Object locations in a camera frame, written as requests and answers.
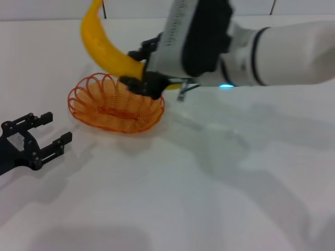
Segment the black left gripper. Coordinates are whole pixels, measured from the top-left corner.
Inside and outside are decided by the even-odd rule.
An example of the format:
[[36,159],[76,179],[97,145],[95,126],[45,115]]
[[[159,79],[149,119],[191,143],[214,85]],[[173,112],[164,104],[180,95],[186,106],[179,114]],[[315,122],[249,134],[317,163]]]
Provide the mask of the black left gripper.
[[[40,117],[29,113],[13,121],[1,124],[1,175],[10,170],[26,166],[32,170],[40,170],[44,164],[64,154],[65,145],[72,141],[72,133],[67,132],[51,144],[39,148],[36,139],[28,132],[32,128],[46,125],[53,121],[53,114],[47,112]],[[23,139],[23,149],[18,150],[8,138],[20,134]]]

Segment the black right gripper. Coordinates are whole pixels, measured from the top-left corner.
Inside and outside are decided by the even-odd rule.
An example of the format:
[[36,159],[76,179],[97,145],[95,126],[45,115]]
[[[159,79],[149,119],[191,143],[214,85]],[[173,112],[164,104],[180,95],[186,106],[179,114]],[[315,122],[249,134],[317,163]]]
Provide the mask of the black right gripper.
[[[160,41],[160,34],[155,38],[143,41],[138,50],[129,51],[128,56],[136,61],[148,60],[152,52],[155,52]],[[148,96],[153,100],[161,97],[164,90],[170,86],[169,78],[158,72],[146,72],[143,81],[134,77],[122,76],[119,81],[123,83],[127,89],[141,96]]]

